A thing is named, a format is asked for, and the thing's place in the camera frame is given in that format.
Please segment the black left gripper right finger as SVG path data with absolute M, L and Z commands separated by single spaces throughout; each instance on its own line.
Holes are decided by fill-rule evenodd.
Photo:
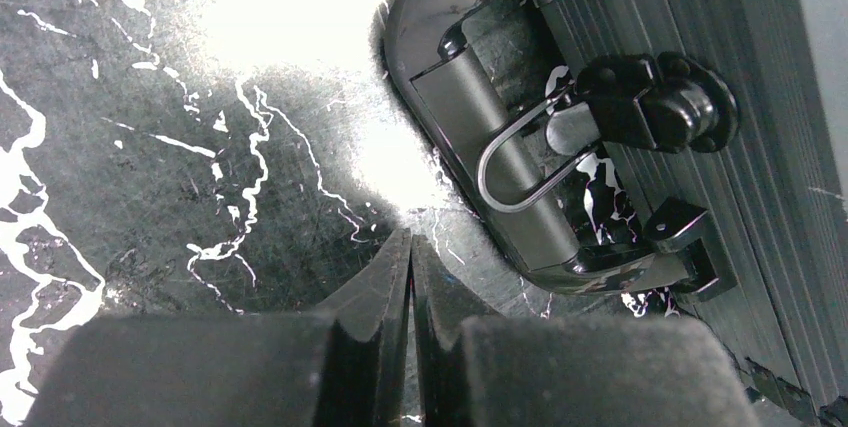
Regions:
M 423 236 L 410 274 L 428 426 L 755 426 L 725 349 L 690 318 L 501 315 Z

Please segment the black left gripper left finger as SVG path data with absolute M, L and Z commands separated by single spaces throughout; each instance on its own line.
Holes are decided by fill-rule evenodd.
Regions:
M 390 426 L 404 390 L 412 236 L 315 308 L 102 317 L 50 369 L 29 426 Z

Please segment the black poker set case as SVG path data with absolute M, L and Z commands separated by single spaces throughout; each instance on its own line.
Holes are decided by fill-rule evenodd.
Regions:
M 744 382 L 847 422 L 847 0 L 530 0 L 574 83 L 513 117 L 470 42 L 499 0 L 394 0 L 396 88 L 517 271 L 666 287 Z

